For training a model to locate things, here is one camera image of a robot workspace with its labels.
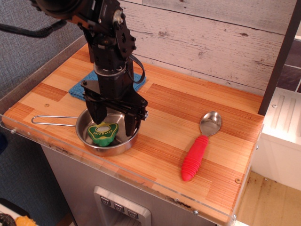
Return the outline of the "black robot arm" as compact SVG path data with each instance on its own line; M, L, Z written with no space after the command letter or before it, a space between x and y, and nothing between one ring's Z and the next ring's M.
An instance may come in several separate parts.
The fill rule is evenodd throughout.
M117 0L34 0L33 6L46 15L76 24L88 43L95 81L82 81L87 109L96 124L107 110L125 116L127 136L132 136L147 117L148 102L134 90L132 55L135 38L126 25L126 16Z

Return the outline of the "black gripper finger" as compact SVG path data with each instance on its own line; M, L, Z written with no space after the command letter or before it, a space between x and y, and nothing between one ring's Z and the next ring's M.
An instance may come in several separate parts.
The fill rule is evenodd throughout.
M89 114L96 125L100 124L107 116L107 108L102 103L86 100Z
M124 117L125 120L125 129L126 129L126 135L128 137L131 137L137 128L139 128L141 119L136 114L126 114Z

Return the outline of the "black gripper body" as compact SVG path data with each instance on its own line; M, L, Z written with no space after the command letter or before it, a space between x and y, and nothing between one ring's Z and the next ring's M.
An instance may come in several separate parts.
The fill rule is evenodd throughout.
M102 103L106 108L136 114L141 120L148 117L148 102L133 88L134 83L141 83L144 76L135 79L133 68L126 68L116 74L97 74L97 80L83 80L84 99Z

